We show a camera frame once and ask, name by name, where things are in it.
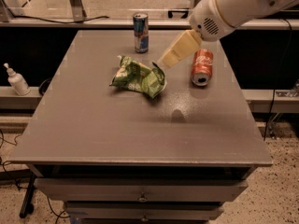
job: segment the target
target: desk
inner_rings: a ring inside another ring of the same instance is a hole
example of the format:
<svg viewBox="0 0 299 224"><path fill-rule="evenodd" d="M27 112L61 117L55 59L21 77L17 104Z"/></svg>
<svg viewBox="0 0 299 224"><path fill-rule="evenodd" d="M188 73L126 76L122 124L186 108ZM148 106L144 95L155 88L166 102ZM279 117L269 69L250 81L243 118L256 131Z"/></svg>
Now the desk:
<svg viewBox="0 0 299 224"><path fill-rule="evenodd" d="M149 31L134 52L133 31L78 32L11 157L35 186L74 217L210 220L272 164L220 43L208 86L190 82L192 56L166 70L155 99L109 87L118 55L150 65L179 31Z"/></svg>

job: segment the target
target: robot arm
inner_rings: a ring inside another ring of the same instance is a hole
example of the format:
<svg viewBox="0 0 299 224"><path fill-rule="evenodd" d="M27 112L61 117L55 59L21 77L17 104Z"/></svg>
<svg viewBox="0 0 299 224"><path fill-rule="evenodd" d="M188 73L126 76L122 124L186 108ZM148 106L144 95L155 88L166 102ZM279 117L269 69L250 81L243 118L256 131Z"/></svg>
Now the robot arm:
<svg viewBox="0 0 299 224"><path fill-rule="evenodd" d="M218 40L243 23L299 4L299 0L201 0L189 17L205 41Z"/></svg>

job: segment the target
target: black panel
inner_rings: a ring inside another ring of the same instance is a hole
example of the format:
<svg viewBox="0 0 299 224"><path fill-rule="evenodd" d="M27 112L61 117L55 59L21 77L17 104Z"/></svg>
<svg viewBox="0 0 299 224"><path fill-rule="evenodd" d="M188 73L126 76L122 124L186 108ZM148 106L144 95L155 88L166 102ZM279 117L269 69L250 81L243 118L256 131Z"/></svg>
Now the black panel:
<svg viewBox="0 0 299 224"><path fill-rule="evenodd" d="M237 30L221 40L242 89L288 90L293 86L299 78L299 31L292 31L283 58L289 37L289 30Z"/></svg>
<svg viewBox="0 0 299 224"><path fill-rule="evenodd" d="M77 29L0 28L0 86L9 86L3 63L21 73L29 86L53 77Z"/></svg>

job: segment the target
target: black tripod leg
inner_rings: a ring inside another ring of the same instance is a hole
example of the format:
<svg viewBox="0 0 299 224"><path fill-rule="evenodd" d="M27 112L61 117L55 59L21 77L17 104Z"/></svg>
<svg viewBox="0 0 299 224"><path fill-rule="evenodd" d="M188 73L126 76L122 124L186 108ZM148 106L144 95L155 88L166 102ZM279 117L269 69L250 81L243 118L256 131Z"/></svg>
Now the black tripod leg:
<svg viewBox="0 0 299 224"><path fill-rule="evenodd" d="M32 214L34 212L34 206L31 204L31 200L35 191L35 180L36 176L34 174L31 174L26 195L22 203L20 218L26 218L27 214Z"/></svg>

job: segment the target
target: bottle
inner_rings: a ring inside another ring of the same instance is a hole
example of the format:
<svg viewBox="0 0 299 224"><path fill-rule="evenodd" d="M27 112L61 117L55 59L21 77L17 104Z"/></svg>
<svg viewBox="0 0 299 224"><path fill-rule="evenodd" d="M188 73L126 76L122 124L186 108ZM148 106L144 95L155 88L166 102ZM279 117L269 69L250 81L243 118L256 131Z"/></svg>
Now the bottle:
<svg viewBox="0 0 299 224"><path fill-rule="evenodd" d="M7 73L9 75L8 82L16 91L16 93L19 95L25 95L29 93L30 88L23 76L19 73L16 73L12 68L9 68L8 63L5 63L4 67L7 69Z"/></svg>

